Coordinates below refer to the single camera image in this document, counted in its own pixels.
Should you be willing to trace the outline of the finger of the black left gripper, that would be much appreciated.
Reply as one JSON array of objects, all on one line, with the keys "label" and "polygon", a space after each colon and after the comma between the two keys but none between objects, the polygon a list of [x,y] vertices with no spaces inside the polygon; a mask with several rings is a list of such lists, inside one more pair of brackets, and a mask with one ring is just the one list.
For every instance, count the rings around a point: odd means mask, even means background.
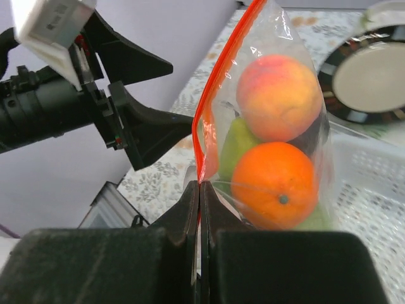
[{"label": "finger of the black left gripper", "polygon": [[97,11],[84,26],[84,46],[96,80],[106,77],[126,86],[173,73],[169,61],[116,32]]},{"label": "finger of the black left gripper", "polygon": [[151,166],[191,135],[192,117],[146,107],[121,82],[110,84],[108,89],[118,112],[124,150],[134,170]]}]

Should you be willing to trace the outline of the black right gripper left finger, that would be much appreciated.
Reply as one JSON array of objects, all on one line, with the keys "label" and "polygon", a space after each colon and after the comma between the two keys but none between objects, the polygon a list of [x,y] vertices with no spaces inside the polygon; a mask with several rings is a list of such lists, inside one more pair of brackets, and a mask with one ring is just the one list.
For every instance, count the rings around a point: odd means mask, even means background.
[{"label": "black right gripper left finger", "polygon": [[197,303],[199,186],[148,227],[37,229],[1,272],[2,303]]}]

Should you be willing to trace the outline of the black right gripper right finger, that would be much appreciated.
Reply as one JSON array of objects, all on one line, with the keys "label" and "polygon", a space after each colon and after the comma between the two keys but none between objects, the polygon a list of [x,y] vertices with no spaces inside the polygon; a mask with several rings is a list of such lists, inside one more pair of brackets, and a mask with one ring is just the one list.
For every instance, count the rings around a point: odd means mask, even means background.
[{"label": "black right gripper right finger", "polygon": [[387,303],[368,249],[347,232],[259,231],[200,186],[202,303]]}]

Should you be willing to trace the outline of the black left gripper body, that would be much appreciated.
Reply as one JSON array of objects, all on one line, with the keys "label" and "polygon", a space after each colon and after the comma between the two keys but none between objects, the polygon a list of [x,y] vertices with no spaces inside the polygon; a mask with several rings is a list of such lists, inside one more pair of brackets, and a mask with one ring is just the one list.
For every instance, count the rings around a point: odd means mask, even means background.
[{"label": "black left gripper body", "polygon": [[119,114],[96,80],[104,77],[85,30],[69,50],[78,72],[75,87],[49,65],[34,72],[18,66],[1,79],[1,152],[9,152],[95,125],[107,148],[127,147]]}]

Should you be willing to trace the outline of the orange fake fruit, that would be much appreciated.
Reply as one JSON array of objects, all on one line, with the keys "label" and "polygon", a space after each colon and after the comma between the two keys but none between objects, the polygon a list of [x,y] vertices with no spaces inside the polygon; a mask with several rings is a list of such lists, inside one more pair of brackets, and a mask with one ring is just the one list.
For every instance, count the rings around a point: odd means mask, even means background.
[{"label": "orange fake fruit", "polygon": [[286,142],[267,142],[247,151],[231,179],[240,212],[256,227],[289,230],[318,204],[319,178],[311,160]]}]

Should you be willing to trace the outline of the green fake pear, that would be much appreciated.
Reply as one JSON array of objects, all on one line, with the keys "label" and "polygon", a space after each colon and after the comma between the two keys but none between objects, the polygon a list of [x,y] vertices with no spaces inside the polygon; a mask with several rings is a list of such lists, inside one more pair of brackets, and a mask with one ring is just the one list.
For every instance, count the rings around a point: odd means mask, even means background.
[{"label": "green fake pear", "polygon": [[242,117],[235,118],[230,124],[220,153],[218,175],[221,180],[231,181],[240,158],[261,141],[250,131]]}]

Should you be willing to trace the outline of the clear zip top bag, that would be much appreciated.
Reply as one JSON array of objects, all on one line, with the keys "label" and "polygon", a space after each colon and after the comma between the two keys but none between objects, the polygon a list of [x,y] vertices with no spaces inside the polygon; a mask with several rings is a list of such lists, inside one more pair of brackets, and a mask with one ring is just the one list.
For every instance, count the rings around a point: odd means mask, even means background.
[{"label": "clear zip top bag", "polygon": [[192,126],[199,181],[266,230],[333,227],[333,160],[312,59],[275,1],[253,1],[202,92]]}]

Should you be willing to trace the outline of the fake peach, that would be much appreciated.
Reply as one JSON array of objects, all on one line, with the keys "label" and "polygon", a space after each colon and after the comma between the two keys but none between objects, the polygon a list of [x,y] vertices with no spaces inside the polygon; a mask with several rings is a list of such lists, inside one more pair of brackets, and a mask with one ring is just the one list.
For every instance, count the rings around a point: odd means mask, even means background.
[{"label": "fake peach", "polygon": [[262,141],[291,141],[319,116],[323,104],[313,71],[293,57],[261,56],[241,73],[236,101]]}]

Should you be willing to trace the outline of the dark purple fake fruit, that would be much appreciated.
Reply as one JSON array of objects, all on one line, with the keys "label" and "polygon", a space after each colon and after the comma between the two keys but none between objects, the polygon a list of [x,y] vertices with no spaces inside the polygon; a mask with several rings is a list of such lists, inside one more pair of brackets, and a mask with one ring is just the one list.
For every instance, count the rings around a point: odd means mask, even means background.
[{"label": "dark purple fake fruit", "polygon": [[320,112],[311,126],[300,136],[289,141],[289,144],[300,149],[306,156],[312,158],[319,145],[326,143],[330,133],[327,114]]}]

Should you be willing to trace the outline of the white plastic basket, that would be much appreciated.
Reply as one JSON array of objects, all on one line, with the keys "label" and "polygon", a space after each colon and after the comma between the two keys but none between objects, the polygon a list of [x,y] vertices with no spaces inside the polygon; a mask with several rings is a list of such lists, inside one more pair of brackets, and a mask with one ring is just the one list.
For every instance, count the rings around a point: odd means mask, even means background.
[{"label": "white plastic basket", "polygon": [[334,132],[339,228],[368,247],[391,303],[404,303],[404,148]]}]

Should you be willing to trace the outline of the green fake cabbage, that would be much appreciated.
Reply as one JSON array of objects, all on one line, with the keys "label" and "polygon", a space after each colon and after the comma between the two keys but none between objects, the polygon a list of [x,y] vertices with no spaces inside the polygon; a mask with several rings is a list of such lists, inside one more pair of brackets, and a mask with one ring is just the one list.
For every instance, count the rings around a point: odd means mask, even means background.
[{"label": "green fake cabbage", "polygon": [[296,231],[329,231],[332,229],[332,220],[328,211],[321,204],[317,204],[309,217],[294,229]]}]

